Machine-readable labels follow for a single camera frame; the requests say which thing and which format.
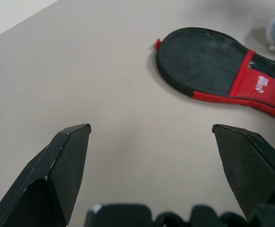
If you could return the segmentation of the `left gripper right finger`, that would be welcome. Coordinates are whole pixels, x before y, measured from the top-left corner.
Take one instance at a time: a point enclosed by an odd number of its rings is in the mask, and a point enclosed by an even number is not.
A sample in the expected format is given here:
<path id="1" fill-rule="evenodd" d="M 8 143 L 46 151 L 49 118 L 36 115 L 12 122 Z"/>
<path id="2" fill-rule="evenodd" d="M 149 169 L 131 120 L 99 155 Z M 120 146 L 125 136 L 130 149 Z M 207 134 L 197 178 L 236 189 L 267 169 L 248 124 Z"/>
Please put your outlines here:
<path id="1" fill-rule="evenodd" d="M 275 205 L 275 149 L 258 133 L 215 124 L 222 166 L 246 218 L 263 204 Z"/>

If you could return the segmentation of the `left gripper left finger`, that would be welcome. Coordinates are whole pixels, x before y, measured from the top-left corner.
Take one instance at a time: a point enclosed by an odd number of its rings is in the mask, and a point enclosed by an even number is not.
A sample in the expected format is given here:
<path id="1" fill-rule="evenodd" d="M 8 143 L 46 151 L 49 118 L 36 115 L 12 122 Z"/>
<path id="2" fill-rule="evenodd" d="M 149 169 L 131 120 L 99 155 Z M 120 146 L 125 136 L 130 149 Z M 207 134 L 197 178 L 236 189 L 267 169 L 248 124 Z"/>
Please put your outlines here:
<path id="1" fill-rule="evenodd" d="M 90 124 L 58 132 L 0 201 L 0 227 L 65 227 L 80 190 Z"/>

